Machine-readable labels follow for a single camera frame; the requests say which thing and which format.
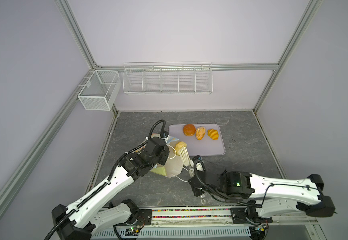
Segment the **round pale scored bun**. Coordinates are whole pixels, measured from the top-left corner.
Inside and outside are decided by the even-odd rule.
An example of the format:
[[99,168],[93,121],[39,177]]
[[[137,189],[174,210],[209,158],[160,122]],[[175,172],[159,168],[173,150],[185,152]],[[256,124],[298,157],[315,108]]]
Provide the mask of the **round pale scored bun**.
[[177,155],[179,155],[179,152],[183,147],[185,147],[185,148],[187,147],[187,144],[183,141],[180,141],[175,145],[175,150],[176,150]]

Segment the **green paper gift bag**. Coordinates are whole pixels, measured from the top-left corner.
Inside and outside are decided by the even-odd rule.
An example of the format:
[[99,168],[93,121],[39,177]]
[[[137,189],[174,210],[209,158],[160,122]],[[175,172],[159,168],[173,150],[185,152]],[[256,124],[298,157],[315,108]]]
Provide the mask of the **green paper gift bag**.
[[175,145],[180,142],[178,138],[168,136],[166,144],[169,147],[169,156],[165,165],[157,164],[150,172],[167,178],[177,177],[184,169],[183,161],[175,150]]

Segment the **oval orange fake bread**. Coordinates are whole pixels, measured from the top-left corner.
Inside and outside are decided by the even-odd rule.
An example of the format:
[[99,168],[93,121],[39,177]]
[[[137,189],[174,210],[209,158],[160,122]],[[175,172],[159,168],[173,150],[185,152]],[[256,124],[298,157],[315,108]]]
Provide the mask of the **oval orange fake bread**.
[[206,134],[206,128],[201,126],[196,129],[195,135],[197,140],[202,140]]

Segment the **round brown fake bun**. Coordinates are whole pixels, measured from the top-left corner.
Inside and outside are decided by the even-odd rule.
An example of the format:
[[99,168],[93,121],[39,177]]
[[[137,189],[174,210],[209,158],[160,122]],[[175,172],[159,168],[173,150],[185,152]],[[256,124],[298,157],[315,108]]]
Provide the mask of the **round brown fake bun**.
[[192,124],[184,125],[183,127],[183,133],[185,136],[193,136],[196,133],[196,127]]

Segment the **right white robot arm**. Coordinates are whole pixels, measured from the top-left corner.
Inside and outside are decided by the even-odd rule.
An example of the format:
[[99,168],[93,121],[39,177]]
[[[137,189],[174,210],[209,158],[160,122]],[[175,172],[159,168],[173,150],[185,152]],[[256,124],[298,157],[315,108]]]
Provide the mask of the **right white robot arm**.
[[300,180],[275,179],[248,172],[208,171],[200,156],[190,163],[194,176],[188,182],[196,197],[208,193],[220,203],[245,206],[251,221],[288,213],[305,213],[314,218],[336,213],[331,197],[323,193],[320,175],[311,174]]

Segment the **yellow fake bread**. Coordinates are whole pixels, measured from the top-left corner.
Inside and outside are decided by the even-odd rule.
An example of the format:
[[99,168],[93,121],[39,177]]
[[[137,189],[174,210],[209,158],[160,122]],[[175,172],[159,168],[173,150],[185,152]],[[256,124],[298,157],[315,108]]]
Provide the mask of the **yellow fake bread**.
[[208,136],[212,139],[212,140],[218,140],[219,139],[219,132],[217,131],[217,130],[215,130],[215,129],[209,129],[208,131],[207,131],[207,134],[208,134]]

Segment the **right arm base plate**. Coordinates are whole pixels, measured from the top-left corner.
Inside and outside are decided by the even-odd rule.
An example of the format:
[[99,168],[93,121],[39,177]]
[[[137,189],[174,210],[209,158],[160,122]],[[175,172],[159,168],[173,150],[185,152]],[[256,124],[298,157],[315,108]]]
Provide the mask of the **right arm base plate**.
[[249,224],[260,225],[273,223],[272,217],[262,218],[256,212],[256,208],[252,207],[239,207],[230,208],[231,216],[234,224]]

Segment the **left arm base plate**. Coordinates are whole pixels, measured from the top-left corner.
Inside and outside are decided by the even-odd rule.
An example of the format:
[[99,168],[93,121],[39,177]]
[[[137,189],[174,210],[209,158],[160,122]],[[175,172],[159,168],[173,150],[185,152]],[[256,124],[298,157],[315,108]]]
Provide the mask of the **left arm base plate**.
[[124,226],[150,226],[152,221],[152,209],[139,209],[132,212],[129,219],[123,223]]

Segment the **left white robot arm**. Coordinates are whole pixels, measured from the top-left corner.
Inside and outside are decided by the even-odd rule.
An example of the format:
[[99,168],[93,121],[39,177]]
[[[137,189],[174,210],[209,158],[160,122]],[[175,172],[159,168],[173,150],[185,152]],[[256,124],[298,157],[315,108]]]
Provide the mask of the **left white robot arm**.
[[131,200],[102,210],[121,190],[146,175],[157,164],[164,165],[168,159],[168,132],[161,128],[159,137],[153,137],[154,129],[165,125],[157,121],[146,140],[139,146],[125,152],[115,162],[109,176],[91,191],[68,206],[58,205],[52,211],[53,228],[46,235],[49,240],[57,233],[61,240],[89,240],[93,235],[109,227],[137,220],[139,208]]

